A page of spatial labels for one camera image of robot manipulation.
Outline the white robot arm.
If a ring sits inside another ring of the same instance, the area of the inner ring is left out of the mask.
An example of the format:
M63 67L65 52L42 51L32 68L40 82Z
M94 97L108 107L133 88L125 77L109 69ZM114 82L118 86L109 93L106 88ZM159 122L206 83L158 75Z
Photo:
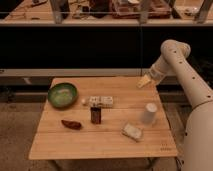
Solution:
M182 86L192 112L187 120L181 171L213 171L213 89L187 62L190 45L165 40L161 55L137 83L141 88L154 81L159 84L173 71Z

